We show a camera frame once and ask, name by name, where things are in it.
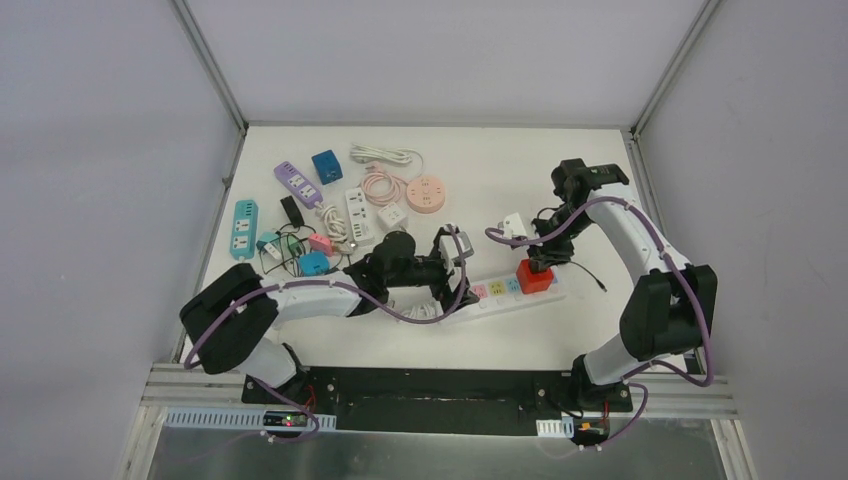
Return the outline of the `white long power strip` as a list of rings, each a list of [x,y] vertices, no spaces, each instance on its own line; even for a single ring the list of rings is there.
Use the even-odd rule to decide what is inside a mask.
[[[553,267],[551,271],[553,281],[548,289],[530,294],[525,294],[521,290],[518,278],[514,273],[471,281],[470,292],[478,298],[478,301],[458,309],[439,322],[439,325],[450,325],[506,314],[562,300],[566,297],[566,290],[561,268]]]

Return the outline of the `light blue plug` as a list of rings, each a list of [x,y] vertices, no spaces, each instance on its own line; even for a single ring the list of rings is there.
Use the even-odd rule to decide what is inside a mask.
[[[297,258],[297,264],[302,276],[324,275],[331,268],[328,257],[320,251],[313,251],[299,256]]]

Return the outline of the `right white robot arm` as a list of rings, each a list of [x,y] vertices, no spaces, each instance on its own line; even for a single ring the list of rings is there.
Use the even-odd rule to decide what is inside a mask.
[[[572,404],[593,409],[607,397],[607,385],[696,348],[703,351],[704,376],[687,379],[700,387],[711,385],[715,271],[692,263],[660,234],[618,165],[588,166],[581,159],[568,159],[551,178],[562,204],[549,218],[532,223],[539,236],[528,249],[532,272],[570,261],[574,239],[596,225],[633,282],[618,334],[577,360],[580,375],[567,384]]]

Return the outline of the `dark blue cube adapter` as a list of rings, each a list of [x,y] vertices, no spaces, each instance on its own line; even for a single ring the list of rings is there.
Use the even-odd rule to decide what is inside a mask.
[[[332,150],[317,153],[311,160],[322,185],[329,185],[344,177],[340,162]]]

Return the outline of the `pink round power strip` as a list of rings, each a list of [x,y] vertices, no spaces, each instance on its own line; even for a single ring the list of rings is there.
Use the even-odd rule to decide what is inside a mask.
[[[446,203],[446,187],[438,177],[422,175],[407,184],[405,196],[407,205],[413,211],[433,214]]]

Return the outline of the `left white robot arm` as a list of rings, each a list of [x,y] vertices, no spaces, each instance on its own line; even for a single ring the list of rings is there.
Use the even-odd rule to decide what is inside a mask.
[[[474,250],[466,232],[441,227],[429,254],[418,255],[411,235],[387,234],[359,261],[324,275],[273,283],[248,263],[238,263],[180,310],[192,347],[187,370],[209,375],[235,370],[266,384],[281,404],[305,390],[293,350],[266,333],[285,321],[348,318],[381,310],[414,325],[435,324],[478,302],[467,276]]]

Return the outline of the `white cube adapter orange sticker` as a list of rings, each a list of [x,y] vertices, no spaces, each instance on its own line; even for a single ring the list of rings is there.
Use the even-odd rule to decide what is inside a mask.
[[[386,232],[405,231],[408,215],[397,203],[391,202],[377,211],[377,221]]]

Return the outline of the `pink plug adapter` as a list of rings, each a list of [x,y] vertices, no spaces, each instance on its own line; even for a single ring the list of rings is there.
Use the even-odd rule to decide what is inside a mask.
[[[335,255],[332,241],[324,235],[313,233],[307,237],[307,243],[311,251],[320,252],[327,257]]]

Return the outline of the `white USB power strip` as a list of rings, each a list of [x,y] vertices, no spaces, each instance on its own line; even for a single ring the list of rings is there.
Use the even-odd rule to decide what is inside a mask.
[[[360,187],[347,189],[344,199],[353,243],[358,247],[373,245],[376,237],[370,225],[368,202],[364,191]]]

